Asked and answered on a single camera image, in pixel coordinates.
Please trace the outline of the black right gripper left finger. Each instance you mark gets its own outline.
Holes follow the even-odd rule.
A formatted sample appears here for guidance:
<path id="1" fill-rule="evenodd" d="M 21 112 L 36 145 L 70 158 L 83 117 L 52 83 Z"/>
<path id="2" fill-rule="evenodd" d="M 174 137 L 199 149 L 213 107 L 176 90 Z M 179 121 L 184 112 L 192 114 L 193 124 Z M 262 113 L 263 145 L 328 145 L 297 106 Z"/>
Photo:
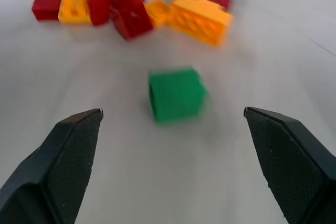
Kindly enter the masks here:
<path id="1" fill-rule="evenodd" d="M 50 131 L 0 188 L 0 224 L 74 224 L 96 152 L 102 109 L 74 114 Z"/>

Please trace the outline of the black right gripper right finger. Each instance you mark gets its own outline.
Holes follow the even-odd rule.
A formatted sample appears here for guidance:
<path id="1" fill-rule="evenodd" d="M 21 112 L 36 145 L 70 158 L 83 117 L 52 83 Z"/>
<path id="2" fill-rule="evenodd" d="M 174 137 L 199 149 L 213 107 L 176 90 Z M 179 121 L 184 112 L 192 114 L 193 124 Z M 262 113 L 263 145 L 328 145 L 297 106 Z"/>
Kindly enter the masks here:
<path id="1" fill-rule="evenodd" d="M 289 224 L 336 224 L 336 156 L 298 120 L 246 107 L 258 161 Z"/>

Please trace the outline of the green toy block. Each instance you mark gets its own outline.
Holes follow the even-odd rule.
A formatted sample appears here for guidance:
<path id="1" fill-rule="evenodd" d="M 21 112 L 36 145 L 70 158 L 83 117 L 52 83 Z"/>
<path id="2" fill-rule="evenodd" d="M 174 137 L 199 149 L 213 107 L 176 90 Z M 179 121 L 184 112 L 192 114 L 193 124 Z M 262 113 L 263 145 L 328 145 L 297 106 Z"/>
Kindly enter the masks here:
<path id="1" fill-rule="evenodd" d="M 192 67 L 149 72 L 150 105 L 156 123 L 170 123 L 199 114 L 207 91 Z"/>

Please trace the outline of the long orange toy block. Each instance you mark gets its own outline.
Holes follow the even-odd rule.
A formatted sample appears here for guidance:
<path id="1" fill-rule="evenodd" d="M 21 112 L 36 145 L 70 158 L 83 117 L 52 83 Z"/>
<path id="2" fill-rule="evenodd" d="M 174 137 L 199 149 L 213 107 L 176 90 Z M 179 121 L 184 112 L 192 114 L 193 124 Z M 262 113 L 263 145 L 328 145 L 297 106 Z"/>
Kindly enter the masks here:
<path id="1" fill-rule="evenodd" d="M 220 46 L 233 16 L 208 0 L 172 0 L 168 24 L 212 46 Z"/>

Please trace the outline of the small orange toy block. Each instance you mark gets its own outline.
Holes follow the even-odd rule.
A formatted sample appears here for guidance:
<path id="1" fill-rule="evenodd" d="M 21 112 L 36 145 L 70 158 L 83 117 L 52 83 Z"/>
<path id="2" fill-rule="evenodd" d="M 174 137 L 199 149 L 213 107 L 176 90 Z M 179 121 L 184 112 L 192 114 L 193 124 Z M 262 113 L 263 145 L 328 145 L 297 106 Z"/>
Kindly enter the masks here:
<path id="1" fill-rule="evenodd" d="M 170 6 L 162 0 L 153 0 L 145 4 L 148 16 L 156 28 L 163 27 L 168 20 Z"/>

